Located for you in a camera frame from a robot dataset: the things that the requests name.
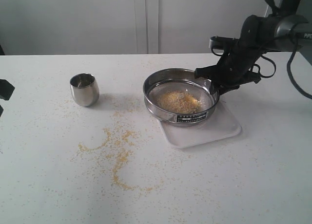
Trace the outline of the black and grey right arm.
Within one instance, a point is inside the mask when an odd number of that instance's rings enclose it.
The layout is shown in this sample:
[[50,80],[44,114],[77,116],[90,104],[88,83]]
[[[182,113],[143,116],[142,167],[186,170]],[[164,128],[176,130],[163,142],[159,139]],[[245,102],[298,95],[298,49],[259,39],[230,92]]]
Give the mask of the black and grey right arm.
[[265,0],[272,13],[267,17],[251,15],[244,21],[240,38],[211,37],[211,51],[222,50],[217,64],[197,68],[195,78],[206,78],[211,81],[210,93],[220,95],[237,90],[241,85],[258,83],[265,75],[253,68],[259,65],[256,61],[263,58],[267,52],[290,52],[286,70],[292,85],[304,97],[310,99],[311,94],[304,91],[295,81],[291,72],[291,63],[296,52],[312,42],[312,26],[308,20],[289,10],[283,10],[275,5],[274,0]]

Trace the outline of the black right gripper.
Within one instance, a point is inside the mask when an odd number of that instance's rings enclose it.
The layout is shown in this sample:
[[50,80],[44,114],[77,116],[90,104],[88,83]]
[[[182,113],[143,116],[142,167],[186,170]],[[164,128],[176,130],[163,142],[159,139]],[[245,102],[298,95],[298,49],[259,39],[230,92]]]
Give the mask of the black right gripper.
[[240,85],[258,83],[261,77],[250,68],[260,58],[261,51],[254,47],[245,47],[237,42],[226,56],[222,56],[217,65],[196,68],[194,78],[214,79],[216,90],[221,96],[237,90]]

